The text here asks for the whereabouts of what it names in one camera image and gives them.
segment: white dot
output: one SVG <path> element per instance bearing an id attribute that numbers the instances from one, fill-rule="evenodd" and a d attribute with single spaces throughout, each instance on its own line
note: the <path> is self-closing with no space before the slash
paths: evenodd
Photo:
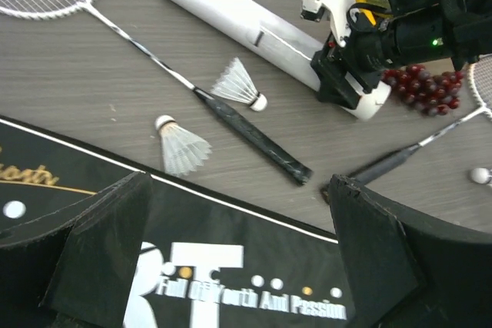
<path id="1" fill-rule="evenodd" d="M 261 287 L 263 286 L 264 279 L 262 276 L 253 276 L 251 278 L 251 284 L 255 287 Z"/>
<path id="2" fill-rule="evenodd" d="M 174 273 L 176 273 L 176 267 L 172 263 L 164 263 L 162 266 L 162 273 L 164 273 L 166 276 L 172 276 Z"/>
<path id="3" fill-rule="evenodd" d="M 21 201 L 9 201 L 3 207 L 3 214 L 11 219 L 20 218 L 25 214 L 25 205 Z"/>
<path id="4" fill-rule="evenodd" d="M 271 280 L 270 286 L 274 290 L 280 290 L 284 286 L 284 282 L 282 282 L 282 280 L 279 280 L 278 278 L 274 278 L 273 280 Z"/>
<path id="5" fill-rule="evenodd" d="M 340 298 L 342 294 L 343 293 L 341 292 L 341 290 L 337 287 L 334 287 L 330 290 L 330 295 L 332 295 L 333 297 L 335 297 L 337 299 Z"/>

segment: white border line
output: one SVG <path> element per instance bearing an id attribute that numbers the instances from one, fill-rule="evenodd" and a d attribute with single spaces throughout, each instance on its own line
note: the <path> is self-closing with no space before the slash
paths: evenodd
<path id="1" fill-rule="evenodd" d="M 79 147 L 79 146 L 74 145 L 74 144 L 70 144 L 70 143 L 68 143 L 68 142 L 66 142 L 66 141 L 63 141 L 63 140 L 59 140 L 59 139 L 57 139 L 57 138 L 55 138 L 55 137 L 51 137 L 51 136 L 49 136 L 49 135 L 47 135 L 47 134 L 43 134 L 43 133 L 41 133 L 41 132 L 37 132 L 37 131 L 32 130 L 32 129 L 30 129 L 30 128 L 23 127 L 23 126 L 21 126 L 21 125 L 19 125 L 19 124 L 15 124 L 15 123 L 12 123 L 12 122 L 6 121 L 6 120 L 1 119 L 1 118 L 0 118 L 0 122 L 1 122 L 1 123 L 3 123 L 3 124 L 8 125 L 8 126 L 10 126 L 10 127 L 17 128 L 17 129 L 19 129 L 19 130 L 21 130 L 21 131 L 25 131 L 25 132 L 28 132 L 28 133 L 30 133 L 30 134 L 34 134 L 34 135 L 39 136 L 39 137 L 43 137 L 43 138 L 45 138 L 45 139 L 47 139 L 47 140 L 50 140 L 50 141 L 56 142 L 56 143 L 58 143 L 58 144 L 63 144 L 64 146 L 67 146 L 67 147 L 69 147 L 69 148 L 75 149 L 75 150 L 80 151 L 80 152 L 85 153 L 85 154 L 89 154 L 89 155 L 91 155 L 92 157 L 96 157 L 96 158 L 98 158 L 98 159 L 102 159 L 103 161 L 107 161 L 108 163 L 116 164 L 116 165 L 118 165 L 119 167 L 126 168 L 126 169 L 128 169 L 128 170 L 130 170 L 130 171 L 146 173 L 146 172 L 144 172 L 144 171 L 142 171 L 142 170 L 139 170 L 139 169 L 137 169 L 137 168 L 133 168 L 133 167 L 131 167 L 131 166 L 127 165 L 127 164 L 123 164 L 123 163 L 121 163 L 121 162 L 119 162 L 119 161 L 115 161 L 115 160 L 113 160 L 113 159 L 110 159 L 109 157 L 105 157 L 105 156 L 100 155 L 100 154 L 97 154 L 97 153 L 95 153 L 95 152 L 93 152 L 93 151 L 90 151 L 90 150 L 84 149 L 84 148 Z M 151 174 L 151 176 L 152 176 L 152 178 L 154 178 L 154 179 L 155 179 L 155 180 L 157 180 L 157 181 L 163 182 L 163 183 L 165 183 L 165 184 L 170 184 L 171 186 L 177 187 L 177 188 L 179 188 L 179 189 L 181 189 L 181 190 L 183 190 L 183 191 L 187 191 L 187 192 L 189 192 L 190 194 L 197 195 L 197 196 L 199 196 L 199 197 L 203 197 L 204 199 L 214 201 L 215 203 L 218 203 L 218 204 L 221 204 L 221 205 L 225 205 L 226 207 L 230 207 L 230 208 L 232 208 L 232 209 L 242 211 L 243 213 L 250 214 L 250 215 L 253 215 L 253 216 L 255 216 L 255 217 L 259 217 L 259 218 L 261 218 L 261 219 L 263 219 L 263 220 L 268 220 L 268 221 L 270 221 L 270 222 L 272 222 L 272 223 L 275 223 L 275 224 L 277 224 L 277 225 L 284 226 L 284 227 L 287 227 L 287 228 L 291 228 L 292 230 L 296 230 L 297 232 L 300 232 L 300 233 L 302 233 L 302 234 L 306 234 L 306 235 L 308 235 L 308 236 L 311 236 L 311 237 L 317 238 L 317 239 L 319 239 L 319 240 L 324 240 L 324 241 L 327 241 L 327 242 L 331 242 L 331 243 L 333 243 L 333 244 L 338 244 L 338 240 L 335 240 L 335 239 L 333 239 L 333 238 L 323 237 L 323 236 L 320 236 L 319 234 L 313 234 L 312 232 L 309 232 L 309 231 L 306 231 L 306 230 L 302 230 L 302 229 L 301 229 L 301 228 L 299 228 L 299 227 L 292 226 L 292 225 L 290 225 L 290 224 L 286 224 L 286 223 L 280 222 L 279 220 L 275 220 L 275 219 L 273 219 L 273 218 L 266 217 L 266 216 L 264 216 L 264 215 L 262 215 L 262 214 L 255 213 L 254 211 L 251 211 L 251 210 L 248 210 L 248 209 L 244 209 L 243 207 L 239 207 L 239 206 L 237 206 L 237 205 L 230 204 L 230 203 L 228 203 L 228 202 L 226 202 L 226 201 L 222 201 L 222 200 L 216 199 L 215 197 L 211 197 L 211 196 L 208 196 L 208 195 L 202 194 L 202 193 L 200 193 L 200 192 L 194 191 L 194 190 L 192 190 L 192 189 L 190 189 L 190 188 L 187 188 L 187 187 L 182 186 L 182 185 L 180 185 L 180 184 L 176 184 L 175 182 L 172 182 L 172 181 L 166 180 L 166 179 L 164 179 L 164 178 L 162 178 L 162 177 L 158 177 L 158 176 L 155 176 L 155 175 L 153 175 L 153 174 Z"/>

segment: gold cursive text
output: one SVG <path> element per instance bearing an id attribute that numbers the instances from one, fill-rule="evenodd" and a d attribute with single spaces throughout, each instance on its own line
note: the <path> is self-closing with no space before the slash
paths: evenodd
<path id="1" fill-rule="evenodd" d="M 24 184 L 45 184 L 54 186 L 60 178 L 55 177 L 50 171 L 46 170 L 45 165 L 40 165 L 36 169 L 21 170 L 15 165 L 6 166 L 0 163 L 0 181 L 22 182 Z"/>

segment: bunch of red grapes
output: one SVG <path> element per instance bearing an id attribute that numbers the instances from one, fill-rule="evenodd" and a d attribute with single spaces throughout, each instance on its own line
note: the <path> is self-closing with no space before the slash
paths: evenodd
<path id="1" fill-rule="evenodd" d="M 390 85 L 395 96 L 430 117 L 446 115 L 459 108 L 458 94 L 463 78 L 460 71 L 432 75 L 423 65 L 391 69 L 383 74 L 383 82 Z"/>

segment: black racket grip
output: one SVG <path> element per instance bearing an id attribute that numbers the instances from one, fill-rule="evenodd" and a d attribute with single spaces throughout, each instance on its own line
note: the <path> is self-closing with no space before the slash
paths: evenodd
<path id="1" fill-rule="evenodd" d="M 193 92 L 230 128 L 233 128 L 242 137 L 253 144 L 277 166 L 287 172 L 298 185 L 306 184 L 313 171 L 294 159 L 287 151 L 275 144 L 250 121 L 240 115 L 235 109 L 225 104 L 200 88 Z"/>
<path id="2" fill-rule="evenodd" d="M 369 184 L 377 180 L 393 169 L 400 167 L 409 157 L 417 152 L 421 146 L 413 144 L 404 149 L 392 151 L 389 154 L 379 157 L 377 160 L 364 165 L 362 168 L 350 173 L 347 177 L 355 179 L 361 184 Z"/>

